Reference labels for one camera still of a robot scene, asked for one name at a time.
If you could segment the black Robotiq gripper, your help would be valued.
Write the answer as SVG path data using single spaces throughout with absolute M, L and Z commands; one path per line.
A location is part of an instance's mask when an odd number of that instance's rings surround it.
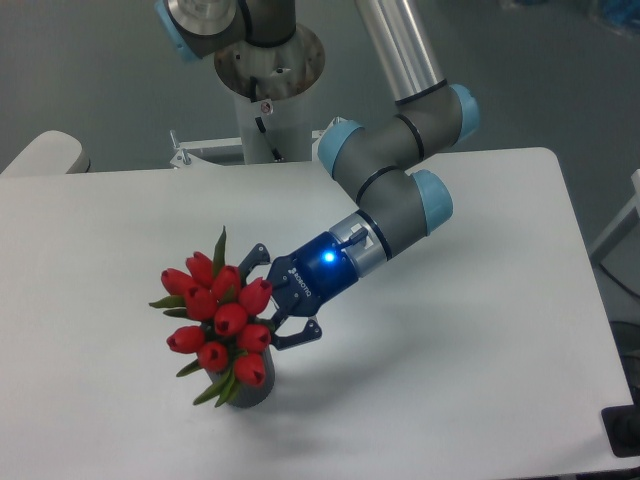
M 354 285 L 358 272 L 347 255 L 354 240 L 341 241 L 334 235 L 319 235 L 287 256 L 277 257 L 267 280 L 272 285 L 276 313 L 271 320 L 281 325 L 288 317 L 312 317 L 322 305 Z M 241 284 L 257 266 L 269 265 L 267 247 L 257 243 L 238 265 Z M 309 318 L 302 331 L 288 336 L 273 333 L 271 345 L 276 350 L 288 350 L 319 340 L 322 328 L 315 318 Z

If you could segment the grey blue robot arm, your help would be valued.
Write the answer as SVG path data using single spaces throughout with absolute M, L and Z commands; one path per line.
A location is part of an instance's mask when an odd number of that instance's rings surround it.
M 356 204 L 330 230 L 271 261 L 272 325 L 306 319 L 300 333 L 273 337 L 279 350 L 320 338 L 315 316 L 322 305 L 451 217 L 446 186 L 419 163 L 468 137 L 479 123 L 475 98 L 443 75 L 413 2 L 360 1 L 357 9 L 398 111 L 380 129 L 336 120 L 314 139 L 303 103 L 323 72 L 325 52 L 297 21 L 293 2 L 155 5 L 183 59 L 214 60 L 234 98 L 246 163 L 318 159 Z

